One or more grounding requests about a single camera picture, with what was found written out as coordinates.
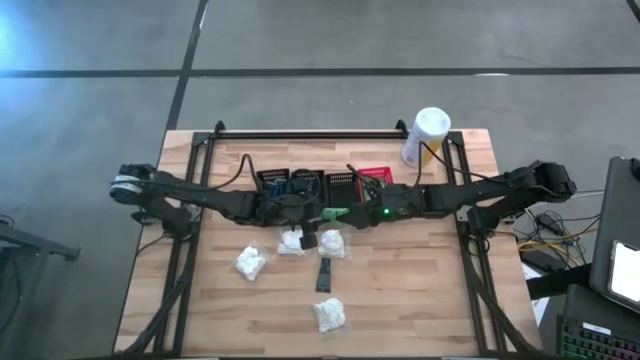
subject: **plastic crate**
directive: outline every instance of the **plastic crate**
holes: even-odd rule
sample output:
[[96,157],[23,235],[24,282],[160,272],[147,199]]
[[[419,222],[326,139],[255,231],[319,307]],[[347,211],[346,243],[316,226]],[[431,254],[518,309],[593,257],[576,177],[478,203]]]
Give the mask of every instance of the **plastic crate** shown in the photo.
[[258,171],[256,173],[258,177],[258,181],[260,182],[260,186],[262,190],[266,193],[269,193],[269,183],[274,182],[279,179],[289,180],[289,169],[274,169],[274,170],[264,170]]
[[320,186],[320,195],[318,195],[318,200],[320,203],[324,204],[327,198],[327,189],[326,182],[324,181],[324,171],[323,170],[296,170],[291,174],[292,179],[304,178],[307,180],[318,179],[320,182],[318,185]]
[[358,178],[354,173],[328,174],[325,176],[329,206],[332,208],[350,207],[360,200]]
[[[361,175],[364,176],[369,176],[375,179],[379,179],[385,182],[385,184],[393,184],[393,175],[391,174],[391,168],[388,166],[384,166],[384,167],[377,167],[377,168],[365,168],[365,169],[358,169],[358,172]],[[367,201],[367,197],[365,196],[365,190],[364,186],[362,184],[362,181],[360,181],[360,179],[357,180],[357,184],[358,184],[358,191],[360,192],[360,200],[362,202]]]

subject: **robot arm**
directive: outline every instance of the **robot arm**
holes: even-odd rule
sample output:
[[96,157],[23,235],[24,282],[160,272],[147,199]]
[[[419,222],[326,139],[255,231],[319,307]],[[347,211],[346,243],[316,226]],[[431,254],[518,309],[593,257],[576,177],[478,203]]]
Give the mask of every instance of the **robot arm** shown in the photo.
[[[343,209],[343,214],[335,219],[364,229],[381,222],[443,218],[462,211],[471,234],[486,236],[500,219],[522,212],[537,202],[566,201],[576,191],[563,165],[540,161],[466,185],[389,184],[375,188],[370,201]],[[173,207],[165,197],[215,210],[240,225],[301,226],[305,234],[301,239],[304,248],[316,246],[313,232],[326,221],[322,220],[322,214],[327,207],[317,196],[305,191],[289,191],[275,197],[264,194],[261,189],[225,192],[188,183],[150,165],[122,165],[112,183],[110,196],[119,203],[140,206],[152,217],[162,220],[165,230],[178,238],[190,236],[192,215],[185,206]],[[476,205],[499,197],[501,199],[492,205]]]

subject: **cable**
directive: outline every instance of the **cable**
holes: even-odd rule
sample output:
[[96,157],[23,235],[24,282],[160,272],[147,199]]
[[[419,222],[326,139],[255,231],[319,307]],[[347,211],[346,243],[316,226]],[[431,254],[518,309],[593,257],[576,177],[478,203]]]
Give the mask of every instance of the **cable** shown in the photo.
[[150,242],[150,243],[148,243],[148,244],[145,244],[143,247],[141,247],[140,249],[138,249],[138,252],[136,252],[136,256],[137,256],[137,255],[140,255],[140,253],[141,253],[144,249],[148,248],[149,246],[151,246],[151,245],[153,245],[153,244],[157,243],[158,241],[160,241],[160,240],[162,240],[162,239],[165,239],[165,238],[167,238],[167,237],[168,237],[168,236],[166,236],[165,234],[162,234],[162,236],[160,236],[159,238],[157,238],[157,239],[153,240],[152,242]]
[[0,328],[0,336],[2,336],[5,330],[7,330],[7,328],[9,327],[11,320],[13,320],[13,316],[16,314],[16,311],[18,310],[18,305],[20,305],[20,301],[22,301],[22,285],[20,283],[20,272],[18,271],[18,264],[16,262],[16,259],[13,258],[12,256],[10,257],[10,261],[11,261],[11,264],[13,265],[13,273],[15,274],[16,293],[18,294],[18,298],[16,299],[16,302],[13,305],[13,309],[11,309],[9,316],[5,320],[4,324],[2,324],[2,327]]
[[563,243],[563,241],[560,241],[560,240],[570,239],[570,238],[572,238],[572,237],[576,237],[576,236],[578,236],[578,235],[588,234],[588,233],[592,233],[592,232],[595,232],[595,231],[598,231],[598,228],[597,228],[597,227],[595,227],[595,228],[593,228],[593,229],[586,230],[586,231],[582,231],[582,232],[579,232],[579,233],[565,235],[565,236],[562,236],[562,237],[559,237],[559,238],[556,238],[556,239],[541,239],[541,240],[545,240],[545,241],[555,241],[555,242],[552,242],[552,243],[550,243],[550,244],[562,244],[562,243]]
[[[569,200],[575,200],[575,199],[592,197],[592,196],[601,196],[603,194],[604,194],[604,191],[603,192],[595,192],[595,193],[582,193],[582,194],[578,194],[578,195],[574,194],[572,197],[569,198]],[[536,208],[538,206],[543,206],[543,205],[547,205],[547,203],[539,202],[537,204],[533,204],[533,205],[529,206],[529,209],[533,209],[533,208]]]
[[[525,209],[525,213],[529,216],[529,218],[531,219],[531,223],[533,225],[533,232],[526,234],[527,236],[527,241],[529,240],[535,240],[538,243],[542,243],[544,244],[544,240],[542,240],[542,237],[540,236],[540,228],[538,227],[538,223],[536,222],[535,216],[533,216],[533,213],[531,213],[530,208]],[[562,256],[562,252],[557,251],[556,249],[550,248],[551,251],[553,251],[554,254],[556,254],[556,256],[558,256],[558,258],[560,259],[560,261],[562,261],[562,263],[564,264],[564,269],[570,268],[571,266],[569,265],[569,256]]]
[[[433,151],[433,149],[431,149],[429,147],[429,145],[427,145],[424,141],[420,141],[420,145],[423,145],[425,148],[427,148],[427,150],[431,153],[431,155],[433,155],[434,158],[436,158],[442,165],[444,165],[448,169],[451,169],[453,171],[459,172],[461,174],[476,176],[476,177],[479,177],[481,179],[484,179],[484,180],[492,182],[492,183],[507,185],[506,181],[492,179],[492,178],[490,178],[488,176],[484,176],[484,175],[481,175],[481,174],[478,174],[478,173],[474,173],[474,172],[471,172],[471,171],[464,171],[464,170],[456,169],[455,167],[447,164],[444,160],[442,160],[442,158],[440,156],[438,156],[438,154],[436,154],[435,151]],[[529,174],[531,171],[532,170],[529,169],[528,172],[526,172],[524,174],[521,174],[521,175],[518,175],[518,176],[512,178],[511,180],[515,180],[515,179],[521,178],[521,177]]]
[[575,193],[576,194],[604,193],[604,189],[602,189],[602,190],[578,190]]
[[368,181],[366,181],[366,179],[364,177],[366,176],[368,178],[371,178],[371,179],[377,181],[378,184],[380,184],[380,180],[374,178],[373,176],[360,174],[358,172],[358,170],[356,170],[353,166],[351,166],[351,164],[347,164],[347,169],[349,169],[349,171],[351,171],[358,178],[358,180],[360,180],[362,182],[362,184],[364,186],[370,187],[370,188],[374,189],[377,192],[382,192],[382,188],[381,187],[369,183]]
[[[253,178],[253,182],[256,185],[256,189],[257,189],[258,193],[260,193],[260,195],[264,196],[265,200],[267,200],[267,201],[271,201],[271,202],[276,203],[276,204],[281,205],[281,206],[296,207],[296,206],[307,205],[307,204],[315,201],[320,196],[320,191],[318,191],[314,197],[312,197],[312,198],[310,198],[308,200],[305,200],[305,201],[302,201],[302,202],[296,202],[296,203],[281,201],[281,200],[277,199],[278,197],[276,197],[276,198],[269,197],[268,195],[266,195],[266,194],[264,194],[262,192],[261,183],[258,180],[258,176],[256,175],[256,171],[255,171],[255,168],[253,166],[253,160],[251,159],[251,155],[249,155],[249,154],[243,154],[242,155],[242,159],[240,160],[240,166],[238,167],[238,171],[236,171],[236,173],[229,180],[225,181],[224,183],[222,183],[220,185],[216,185],[216,186],[212,186],[212,187],[190,187],[190,186],[181,186],[181,185],[176,185],[176,184],[163,184],[163,183],[156,182],[156,181],[153,181],[153,180],[117,180],[117,181],[112,181],[111,185],[117,185],[117,184],[150,184],[150,185],[155,185],[155,186],[164,186],[164,187],[168,187],[168,188],[172,188],[172,189],[185,190],[185,191],[194,191],[194,192],[198,192],[198,191],[207,192],[207,191],[211,191],[211,190],[219,190],[219,189],[221,189],[221,188],[223,188],[225,186],[230,185],[231,183],[236,181],[238,179],[238,177],[240,177],[240,174],[242,173],[242,170],[244,169],[245,161],[249,164],[249,171],[251,172],[251,177]],[[318,184],[320,184],[320,179],[318,178],[318,176],[315,176],[315,179],[317,180]]]
[[[478,238],[473,238],[473,242],[476,243],[476,247],[479,247],[479,243],[478,243]],[[491,250],[491,242],[489,241],[489,239],[487,239],[486,237],[482,238],[482,244],[484,246],[484,252],[485,253],[489,253],[489,250]],[[471,248],[467,245],[467,251],[469,251],[469,254],[473,255],[473,256],[478,256],[478,254],[474,254],[471,251]]]
[[[562,229],[562,232],[564,234],[569,234],[570,231],[569,229],[567,229],[567,227],[565,226],[565,220],[562,218],[562,215],[558,214],[557,212],[553,211],[553,210],[547,210],[545,211],[543,214],[546,214],[547,216],[553,218],[552,216],[555,216],[554,221],[552,222],[552,224],[555,224],[557,222],[560,223],[560,227]],[[591,217],[590,219],[593,218],[598,218],[600,216],[600,214],[595,215],[593,217]],[[580,238],[579,237],[572,237],[571,239],[571,245],[575,245],[578,248],[578,254],[580,255],[580,259],[582,259],[582,263],[586,264],[587,263],[587,259],[584,257],[584,251],[582,250],[583,246],[579,243]],[[567,242],[564,242],[564,249],[567,251],[567,253],[571,253],[571,250],[569,249],[569,244],[567,244]]]
[[543,214],[545,214],[545,213],[555,214],[555,215],[557,215],[559,217],[559,219],[555,219],[549,225],[553,225],[553,224],[555,224],[557,222],[564,223],[564,222],[567,222],[567,221],[593,220],[593,219],[596,219],[596,218],[600,217],[600,214],[596,214],[596,215],[593,215],[593,216],[588,216],[588,217],[583,217],[583,218],[564,219],[562,216],[560,216],[560,214],[558,214],[557,212],[552,211],[552,210],[547,210]]
[[[307,173],[309,173],[309,174],[313,174],[313,172],[311,170],[309,170],[309,169],[298,169],[298,170],[294,171],[294,174],[297,173],[297,172],[305,172],[305,171]],[[313,201],[318,199],[318,197],[320,197],[320,193],[322,192],[322,184],[321,184],[321,181],[320,181],[320,177],[317,174],[314,174],[313,175],[313,179],[316,180],[316,182],[318,183],[318,191],[316,191],[316,194],[314,196],[310,197],[309,199],[307,199],[305,201],[299,202],[299,203],[286,203],[284,201],[275,200],[274,198],[270,198],[269,196],[264,194],[262,192],[261,188],[258,188],[258,192],[261,193],[262,196],[264,196],[266,200],[274,202],[274,203],[276,203],[278,205],[287,206],[287,207],[304,206],[304,205],[312,203]],[[301,195],[298,195],[298,194],[294,194],[294,195],[304,199],[304,197],[301,196]]]

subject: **wooden tabletop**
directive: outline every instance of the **wooden tabletop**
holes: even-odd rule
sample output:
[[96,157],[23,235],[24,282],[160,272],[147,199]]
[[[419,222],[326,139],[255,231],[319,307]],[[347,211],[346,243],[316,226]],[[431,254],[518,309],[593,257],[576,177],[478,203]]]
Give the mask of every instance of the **wooden tabletop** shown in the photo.
[[[167,133],[159,169],[184,177],[192,131]],[[498,173],[485,129],[462,130],[471,171]],[[394,181],[413,183],[417,170],[400,157],[402,140],[217,141],[210,185],[229,179],[243,153],[256,171],[277,168],[391,167]],[[196,179],[201,166],[196,167]],[[423,170],[424,184],[445,183],[435,160]],[[248,170],[231,189],[255,189]],[[238,226],[206,210],[189,304],[183,356],[439,356],[476,355],[476,342],[454,220],[408,220],[357,231],[350,229],[351,258],[332,261],[331,294],[315,292],[320,258],[276,255],[280,229]],[[147,227],[140,246],[161,228]],[[255,283],[233,262],[255,241],[271,254]],[[137,257],[116,350],[130,345],[158,309],[170,241]],[[529,294],[512,237],[495,236],[489,251],[498,301],[525,338],[540,347]],[[345,329],[318,333],[312,304],[337,297],[345,305]],[[491,339],[488,312],[484,323]],[[167,343],[173,339],[170,318]]]

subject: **gray floor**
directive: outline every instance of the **gray floor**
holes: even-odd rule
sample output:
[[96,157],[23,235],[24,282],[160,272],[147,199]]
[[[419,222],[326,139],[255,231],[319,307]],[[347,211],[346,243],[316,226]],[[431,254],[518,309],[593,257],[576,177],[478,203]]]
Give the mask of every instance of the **gray floor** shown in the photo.
[[[4,1],[0,70],[179,69],[196,7]],[[624,0],[211,0],[194,68],[638,66],[638,36]],[[82,247],[50,264],[22,358],[110,352],[140,228],[108,182],[123,162],[157,161],[176,84],[0,79],[0,214]],[[178,128],[388,128],[434,105],[455,127],[489,128],[501,170],[554,160],[590,190],[611,156],[640,154],[638,88],[614,75],[191,79]]]

